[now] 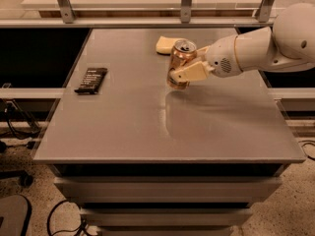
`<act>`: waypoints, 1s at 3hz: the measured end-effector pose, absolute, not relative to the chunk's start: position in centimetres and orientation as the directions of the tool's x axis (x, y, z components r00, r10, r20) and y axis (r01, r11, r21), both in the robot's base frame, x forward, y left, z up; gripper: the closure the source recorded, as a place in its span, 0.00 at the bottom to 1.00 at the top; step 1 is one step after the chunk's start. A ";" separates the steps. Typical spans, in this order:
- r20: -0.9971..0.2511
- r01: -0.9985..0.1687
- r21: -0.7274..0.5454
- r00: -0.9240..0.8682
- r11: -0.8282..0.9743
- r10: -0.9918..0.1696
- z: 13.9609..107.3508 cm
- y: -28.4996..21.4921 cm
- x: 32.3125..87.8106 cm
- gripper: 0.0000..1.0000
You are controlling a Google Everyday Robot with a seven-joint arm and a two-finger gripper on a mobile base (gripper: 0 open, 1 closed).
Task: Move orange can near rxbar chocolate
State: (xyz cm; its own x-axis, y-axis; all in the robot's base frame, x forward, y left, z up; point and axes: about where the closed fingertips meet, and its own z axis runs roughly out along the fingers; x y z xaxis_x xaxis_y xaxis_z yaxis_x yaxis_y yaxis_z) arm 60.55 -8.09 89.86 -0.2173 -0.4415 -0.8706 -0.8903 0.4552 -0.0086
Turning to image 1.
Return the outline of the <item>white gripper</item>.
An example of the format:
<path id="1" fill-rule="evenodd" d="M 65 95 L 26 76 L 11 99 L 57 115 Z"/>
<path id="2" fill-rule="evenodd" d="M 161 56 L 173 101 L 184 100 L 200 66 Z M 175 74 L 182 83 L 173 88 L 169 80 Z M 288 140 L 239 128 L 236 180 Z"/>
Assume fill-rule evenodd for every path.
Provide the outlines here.
<path id="1" fill-rule="evenodd" d="M 172 78 L 177 83 L 205 80 L 211 72 L 217 77 L 227 78 L 242 73 L 235 52 L 237 35 L 231 35 L 217 40 L 211 46 L 197 50 L 197 56 L 205 56 L 206 61 L 198 61 L 192 65 L 179 67 L 172 72 Z"/>

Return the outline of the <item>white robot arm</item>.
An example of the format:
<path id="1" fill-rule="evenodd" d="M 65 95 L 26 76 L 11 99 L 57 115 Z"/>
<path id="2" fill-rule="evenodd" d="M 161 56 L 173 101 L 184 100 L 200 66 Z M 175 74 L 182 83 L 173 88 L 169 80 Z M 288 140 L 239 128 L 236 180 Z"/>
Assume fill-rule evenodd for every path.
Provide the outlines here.
<path id="1" fill-rule="evenodd" d="M 210 75 L 238 76 L 251 70 L 298 72 L 315 65 L 315 5 L 287 7 L 271 27 L 221 38 L 201 49 L 192 61 L 169 73 L 178 84 L 202 81 Z"/>

